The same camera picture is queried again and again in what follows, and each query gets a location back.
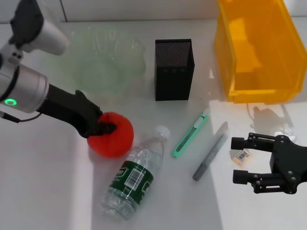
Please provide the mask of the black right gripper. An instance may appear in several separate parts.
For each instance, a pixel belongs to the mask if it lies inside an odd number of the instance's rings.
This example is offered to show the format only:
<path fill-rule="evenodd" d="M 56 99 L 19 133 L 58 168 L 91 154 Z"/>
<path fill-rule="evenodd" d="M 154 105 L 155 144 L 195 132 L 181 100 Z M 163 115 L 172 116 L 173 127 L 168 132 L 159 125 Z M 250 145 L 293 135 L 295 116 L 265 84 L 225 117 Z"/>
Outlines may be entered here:
<path fill-rule="evenodd" d="M 253 149 L 272 152 L 272 173 L 250 173 L 234 170 L 234 184 L 248 184 L 256 194 L 285 192 L 295 194 L 297 187 L 307 181 L 307 148 L 293 143 L 289 137 L 249 133 L 248 138 L 232 137 L 232 150 Z"/>

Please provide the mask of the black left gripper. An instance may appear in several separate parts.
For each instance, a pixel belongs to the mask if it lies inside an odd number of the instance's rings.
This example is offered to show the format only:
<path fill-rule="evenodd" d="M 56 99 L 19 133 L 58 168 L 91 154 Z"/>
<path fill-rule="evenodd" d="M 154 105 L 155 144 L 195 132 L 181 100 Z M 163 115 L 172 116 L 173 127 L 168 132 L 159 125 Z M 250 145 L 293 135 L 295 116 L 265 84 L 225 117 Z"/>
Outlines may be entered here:
<path fill-rule="evenodd" d="M 39 112 L 72 125 L 83 138 L 112 134 L 117 129 L 112 122 L 98 122 L 103 112 L 79 90 L 71 94 L 49 85 Z"/>

